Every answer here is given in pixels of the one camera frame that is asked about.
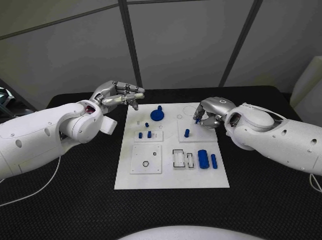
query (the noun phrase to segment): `white round object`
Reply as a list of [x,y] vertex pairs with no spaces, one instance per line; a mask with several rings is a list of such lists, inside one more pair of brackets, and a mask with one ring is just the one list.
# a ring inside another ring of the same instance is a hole
[[205,226],[163,226],[136,232],[120,240],[261,240],[225,229]]

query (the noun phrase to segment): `black textured mat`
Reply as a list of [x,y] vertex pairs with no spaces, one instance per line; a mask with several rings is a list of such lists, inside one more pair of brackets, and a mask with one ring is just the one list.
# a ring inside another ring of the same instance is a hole
[[[209,96],[235,105],[247,102],[299,120],[280,92],[268,86],[149,90],[139,103],[199,102]],[[55,96],[50,107],[89,97],[90,93]],[[47,188],[0,208],[0,239],[110,240],[159,226],[199,225],[264,239],[322,240],[322,196],[309,186],[307,174],[240,149],[222,127],[217,135],[228,189],[113,190],[126,106],[107,116],[117,121],[113,135],[99,133],[76,146],[61,158]],[[7,179],[0,204],[41,188],[55,165],[57,160]]]

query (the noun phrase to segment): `robotic hand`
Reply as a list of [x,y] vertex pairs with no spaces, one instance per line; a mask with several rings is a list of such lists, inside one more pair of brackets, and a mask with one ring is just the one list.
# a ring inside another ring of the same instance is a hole
[[112,134],[116,121],[103,116],[119,104],[137,110],[145,90],[127,83],[101,84],[90,100],[68,103],[0,125],[0,180],[41,167],[97,132]]
[[[201,120],[206,112],[208,119]],[[276,120],[261,107],[234,103],[221,97],[201,101],[194,120],[204,127],[224,123],[227,136],[244,150],[257,150],[263,156],[287,167],[322,176],[322,127],[293,121],[277,115]]]

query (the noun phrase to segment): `table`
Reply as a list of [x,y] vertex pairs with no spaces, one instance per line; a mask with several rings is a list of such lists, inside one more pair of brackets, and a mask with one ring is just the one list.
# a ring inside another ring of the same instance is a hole
[[[48,107],[87,99],[64,94]],[[278,90],[268,86],[148,90],[139,104],[199,102],[219,96],[247,102],[300,120]],[[107,116],[113,135],[76,146],[63,156],[47,188],[27,200],[0,208],[0,239],[117,239],[143,229],[199,225],[230,229],[264,239],[322,240],[322,196],[307,174],[240,149],[217,129],[230,188],[113,190],[126,106]],[[35,192],[48,181],[57,160],[5,180],[0,204]]]

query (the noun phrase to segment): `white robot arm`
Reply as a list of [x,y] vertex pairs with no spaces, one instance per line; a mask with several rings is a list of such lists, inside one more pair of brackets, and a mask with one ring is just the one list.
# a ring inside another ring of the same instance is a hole
[[[208,119],[201,120],[206,112]],[[322,127],[283,118],[276,120],[261,107],[234,103],[221,97],[201,101],[195,121],[208,128],[224,122],[227,135],[244,150],[287,167],[322,176]]]
[[143,92],[133,85],[109,81],[97,87],[90,100],[45,109],[2,123],[0,180],[47,164],[73,146],[87,143],[99,131],[110,135],[116,121],[103,114],[119,104],[129,104],[137,110],[135,99],[143,98]]

